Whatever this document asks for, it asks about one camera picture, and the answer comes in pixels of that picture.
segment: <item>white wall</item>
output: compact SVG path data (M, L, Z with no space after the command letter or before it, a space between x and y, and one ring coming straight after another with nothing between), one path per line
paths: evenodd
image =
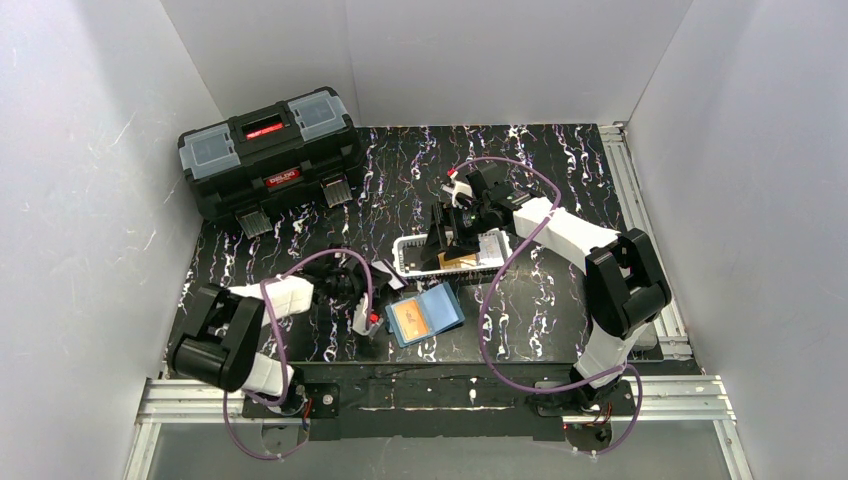
M225 116L328 84L361 125L626 120L692 0L163 0Z
M220 118L155 0L0 4L0 476L123 474L200 225L177 136Z
M757 478L843 478L848 3L696 0L630 125L696 356Z

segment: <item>aluminum frame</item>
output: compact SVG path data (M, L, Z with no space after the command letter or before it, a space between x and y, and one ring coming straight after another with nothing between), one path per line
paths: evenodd
M642 202L639 183L627 148L624 125L599 127L604 151L612 170L628 228L648 233L656 244L650 219ZM676 301L654 322L666 359L692 358L689 337ZM640 394L635 378L632 395ZM732 480L752 479L742 444L736 432L736 414L719 376L674 375L642 377L642 413L639 421L712 421ZM125 479L147 479L160 428L165 423L223 423L221 390L195 380L148 380L136 419L136 436L127 463ZM299 424L300 419L246 419L241 417L244 394L230 394L228 414L233 423ZM563 423L587 423L594 417L566 416ZM631 417L613 416L610 421L629 422Z

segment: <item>black toolbox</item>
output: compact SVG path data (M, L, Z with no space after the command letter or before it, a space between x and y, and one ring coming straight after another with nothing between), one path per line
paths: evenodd
M178 147L203 218L249 237L289 208L351 200L365 175L353 121L329 87L186 132Z

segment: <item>black table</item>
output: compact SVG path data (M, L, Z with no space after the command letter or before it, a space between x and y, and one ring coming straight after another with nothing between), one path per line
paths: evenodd
M563 193L563 206L580 217L618 230L621 208L596 125L471 126L360 129L367 148L363 189L354 201L333 209L313 204L291 209L274 231L248 239L205 223L186 277L175 325L184 318L203 283L223 286L259 282L282 273L298 259L331 243L350 245L366 259L392 259L399 236L426 233L428 207L436 201L445 172L474 156L503 156L532 165ZM540 187L517 168L513 180ZM511 239L513 248L516 238ZM486 334L501 362L572 364L588 340L580 270L540 246L528 248L500 283ZM373 339L350 328L353 305L331 303L286 319L291 362L357 364L479 364L477 315L487 284L478 279L456 288L466 315L463 326L408 348L381 331ZM276 358L270 328L261 351ZM636 359L662 360L659 347Z

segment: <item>white plastic basket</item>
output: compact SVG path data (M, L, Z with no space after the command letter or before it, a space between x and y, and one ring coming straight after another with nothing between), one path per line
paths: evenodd
M446 232L446 236L448 240L453 238L452 232ZM394 247L392 247L392 253L394 254L394 268L397 270L398 275L402 276L405 279L415 279L415 278L426 278L432 276L444 276L444 275L461 275L469 272L495 272L497 269L501 268L512 255L512 248L509 246L509 237L507 237L506 232L501 230L489 230L486 233L481 233L479 235L481 252L486 250L487 246L496 245L497 250L500 252L500 258L492 258L493 255L489 255L488 261L485 265L477 265L476 267L468 267L468 268L451 268L446 270L420 270L420 260L419 259L404 259L403 251L406 248L410 247L422 247L424 246L424 242L427 240L427 235L409 235L406 237L400 237L395 240Z

